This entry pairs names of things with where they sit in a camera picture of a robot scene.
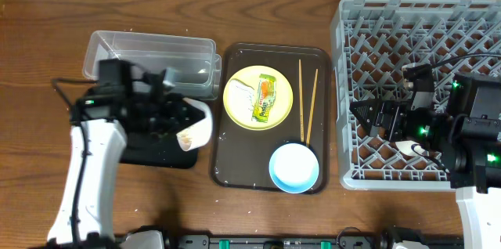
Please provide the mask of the pink white bowl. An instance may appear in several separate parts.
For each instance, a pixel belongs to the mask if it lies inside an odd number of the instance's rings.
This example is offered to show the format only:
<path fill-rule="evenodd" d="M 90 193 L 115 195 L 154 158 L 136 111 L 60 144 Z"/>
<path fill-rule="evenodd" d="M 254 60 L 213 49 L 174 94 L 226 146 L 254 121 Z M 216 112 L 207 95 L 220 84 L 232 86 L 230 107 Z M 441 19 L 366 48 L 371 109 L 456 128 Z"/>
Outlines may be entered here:
<path fill-rule="evenodd" d="M 204 118 L 176 134 L 178 144 L 185 152 L 205 146 L 213 131 L 213 117 L 210 107 L 201 101 L 184 98 L 191 106 L 204 112 Z"/>

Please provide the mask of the green snack wrapper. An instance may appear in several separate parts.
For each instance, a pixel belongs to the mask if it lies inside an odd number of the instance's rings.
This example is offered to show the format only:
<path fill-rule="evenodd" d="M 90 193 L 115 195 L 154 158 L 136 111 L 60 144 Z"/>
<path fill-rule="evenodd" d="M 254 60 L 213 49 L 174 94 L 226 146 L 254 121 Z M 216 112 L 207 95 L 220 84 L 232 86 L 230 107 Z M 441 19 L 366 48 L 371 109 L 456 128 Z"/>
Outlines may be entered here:
<path fill-rule="evenodd" d="M 259 76 L 258 95 L 254 104 L 252 120 L 267 123 L 269 114 L 276 100 L 276 78 L 261 74 Z"/>

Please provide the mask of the blue bowl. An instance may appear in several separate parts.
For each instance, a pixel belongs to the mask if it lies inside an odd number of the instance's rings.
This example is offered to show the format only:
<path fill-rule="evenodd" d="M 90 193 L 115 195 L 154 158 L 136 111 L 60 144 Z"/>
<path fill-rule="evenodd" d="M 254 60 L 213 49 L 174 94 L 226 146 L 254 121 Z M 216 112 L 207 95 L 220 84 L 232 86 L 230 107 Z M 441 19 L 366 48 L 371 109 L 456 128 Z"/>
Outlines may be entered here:
<path fill-rule="evenodd" d="M 305 144 L 283 144 L 270 157 L 269 176 L 283 192 L 305 193 L 319 178 L 319 162 Z"/>

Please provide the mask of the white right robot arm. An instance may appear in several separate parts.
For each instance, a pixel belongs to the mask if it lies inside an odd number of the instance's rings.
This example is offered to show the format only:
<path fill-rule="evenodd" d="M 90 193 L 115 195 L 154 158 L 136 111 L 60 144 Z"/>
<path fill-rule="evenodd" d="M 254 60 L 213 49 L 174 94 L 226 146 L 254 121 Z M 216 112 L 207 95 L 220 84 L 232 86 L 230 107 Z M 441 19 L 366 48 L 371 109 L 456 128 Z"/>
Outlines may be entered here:
<path fill-rule="evenodd" d="M 466 248 L 500 246 L 500 79 L 457 73 L 445 112 L 406 101 L 369 99 L 350 111 L 371 136 L 410 141 L 413 155 L 438 152 L 463 225 Z"/>

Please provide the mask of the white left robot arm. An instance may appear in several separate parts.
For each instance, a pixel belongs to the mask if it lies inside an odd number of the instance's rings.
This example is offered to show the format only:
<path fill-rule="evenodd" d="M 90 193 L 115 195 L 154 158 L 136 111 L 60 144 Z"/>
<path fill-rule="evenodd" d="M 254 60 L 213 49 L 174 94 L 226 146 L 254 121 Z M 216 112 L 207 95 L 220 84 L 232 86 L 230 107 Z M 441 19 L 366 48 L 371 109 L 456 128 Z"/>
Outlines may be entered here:
<path fill-rule="evenodd" d="M 206 103 L 179 94 L 94 93 L 71 107 L 71 157 L 48 248 L 122 248 L 113 230 L 117 169 L 128 134 L 172 135 L 193 150 L 207 144 Z"/>

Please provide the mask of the white napkin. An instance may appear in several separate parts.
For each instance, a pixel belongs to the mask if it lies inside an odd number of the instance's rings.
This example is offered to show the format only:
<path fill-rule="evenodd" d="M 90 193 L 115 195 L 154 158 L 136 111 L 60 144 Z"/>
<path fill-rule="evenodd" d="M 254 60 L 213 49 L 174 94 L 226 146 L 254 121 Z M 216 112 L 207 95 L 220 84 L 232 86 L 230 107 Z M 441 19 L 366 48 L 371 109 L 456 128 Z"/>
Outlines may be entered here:
<path fill-rule="evenodd" d="M 228 87 L 229 108 L 235 114 L 249 116 L 254 109 L 255 91 L 242 81 L 232 79 Z"/>

